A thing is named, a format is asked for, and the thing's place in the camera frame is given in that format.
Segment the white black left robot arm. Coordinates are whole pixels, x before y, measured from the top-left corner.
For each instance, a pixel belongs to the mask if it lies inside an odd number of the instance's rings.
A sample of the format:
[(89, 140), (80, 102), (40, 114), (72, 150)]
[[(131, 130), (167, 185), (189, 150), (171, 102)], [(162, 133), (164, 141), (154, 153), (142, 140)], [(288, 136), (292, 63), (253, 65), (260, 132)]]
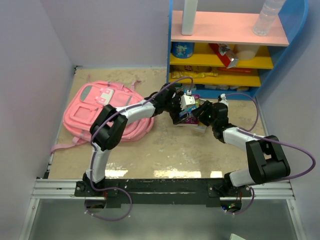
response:
[(171, 84), (165, 84), (158, 92), (137, 103), (123, 107), (108, 104), (103, 107), (90, 128), (92, 155), (84, 177), (88, 179), (86, 191), (92, 196), (99, 196), (103, 192), (102, 181), (111, 150), (120, 143), (128, 125), (163, 112), (179, 118), (179, 114), (187, 107), (188, 97), (183, 91), (176, 91)]

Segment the purple book underneath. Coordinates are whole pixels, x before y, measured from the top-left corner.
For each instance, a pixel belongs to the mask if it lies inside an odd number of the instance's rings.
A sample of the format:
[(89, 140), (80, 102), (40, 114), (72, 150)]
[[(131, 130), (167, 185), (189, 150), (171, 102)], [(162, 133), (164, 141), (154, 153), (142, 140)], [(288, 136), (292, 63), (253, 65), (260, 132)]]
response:
[(200, 95), (199, 94), (192, 94), (192, 96), (195, 99), (195, 105), (188, 107), (186, 109), (185, 114), (186, 114), (187, 118), (185, 120), (183, 120), (182, 122), (176, 124), (175, 125), (176, 127), (197, 127), (198, 126), (199, 120), (192, 115), (192, 110), (195, 110), (196, 108), (199, 107)]

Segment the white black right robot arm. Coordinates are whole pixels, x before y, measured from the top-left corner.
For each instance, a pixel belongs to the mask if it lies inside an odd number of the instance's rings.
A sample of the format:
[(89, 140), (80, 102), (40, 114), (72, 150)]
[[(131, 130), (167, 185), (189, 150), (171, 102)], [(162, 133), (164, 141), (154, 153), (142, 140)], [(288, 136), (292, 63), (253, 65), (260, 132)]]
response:
[(260, 185), (288, 177), (291, 168), (278, 138), (250, 134), (229, 123), (228, 106), (222, 102), (205, 101), (192, 111), (192, 115), (207, 127), (214, 137), (224, 144), (246, 152), (248, 167), (224, 175), (223, 192), (235, 196), (242, 186)]

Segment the blue illustrated book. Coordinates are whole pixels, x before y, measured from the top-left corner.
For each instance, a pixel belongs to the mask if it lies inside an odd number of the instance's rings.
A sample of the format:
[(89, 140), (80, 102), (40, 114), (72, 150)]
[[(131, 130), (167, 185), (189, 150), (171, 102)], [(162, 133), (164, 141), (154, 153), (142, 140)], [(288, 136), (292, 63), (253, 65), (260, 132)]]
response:
[(192, 107), (186, 108), (179, 113), (179, 118), (181, 123), (195, 124), (197, 119), (193, 116), (192, 111), (197, 107), (194, 105)]

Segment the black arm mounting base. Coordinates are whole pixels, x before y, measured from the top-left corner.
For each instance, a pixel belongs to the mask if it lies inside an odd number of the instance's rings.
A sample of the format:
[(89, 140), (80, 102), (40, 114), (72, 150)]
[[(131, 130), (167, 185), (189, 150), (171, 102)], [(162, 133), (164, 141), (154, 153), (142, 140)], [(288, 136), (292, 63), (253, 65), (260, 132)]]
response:
[(205, 205), (220, 207), (222, 199), (228, 204), (241, 197), (251, 197), (247, 186), (234, 187), (223, 178), (147, 178), (104, 179), (90, 184), (88, 179), (76, 182), (74, 195), (102, 199), (107, 208), (124, 204), (140, 205)]

